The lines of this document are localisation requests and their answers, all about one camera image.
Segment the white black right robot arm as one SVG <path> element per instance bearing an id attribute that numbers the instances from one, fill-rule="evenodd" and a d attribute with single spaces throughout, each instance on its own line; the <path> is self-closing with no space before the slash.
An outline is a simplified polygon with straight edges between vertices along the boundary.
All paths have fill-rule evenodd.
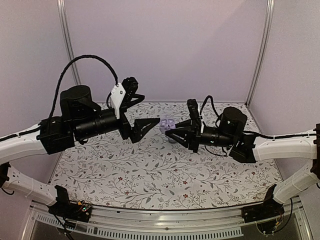
<path id="1" fill-rule="evenodd" d="M 320 182 L 320 125 L 298 134 L 266 136 L 245 131 L 247 116 L 227 107 L 217 127 L 206 126 L 196 107 L 189 108 L 190 119 L 177 123 L 165 135 L 185 148 L 198 152 L 200 145 L 229 148 L 229 156 L 244 164 L 271 159 L 307 159 L 308 162 L 288 179 L 268 188 L 263 202 L 243 207 L 246 223 L 282 215 L 284 203 Z"/>

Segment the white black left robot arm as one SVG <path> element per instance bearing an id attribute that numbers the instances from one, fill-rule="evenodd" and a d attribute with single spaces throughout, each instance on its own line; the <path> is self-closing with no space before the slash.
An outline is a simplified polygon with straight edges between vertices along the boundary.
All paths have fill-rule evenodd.
<path id="1" fill-rule="evenodd" d="M 84 200 L 72 202 L 66 188 L 49 185 L 31 178 L 10 162 L 28 156 L 52 155 L 73 148 L 76 142 L 87 143 L 89 138 L 119 131 L 123 140 L 139 142 L 160 118 L 141 118 L 131 126 L 125 113 L 142 102 L 144 96 L 132 91 L 127 94 L 118 85 L 116 109 L 103 110 L 92 100 L 87 85 L 71 87 L 60 94 L 61 116 L 48 117 L 31 128 L 0 139 L 0 187 L 20 192 L 48 207 L 50 214 L 82 222 L 91 217 L 92 205 Z"/>

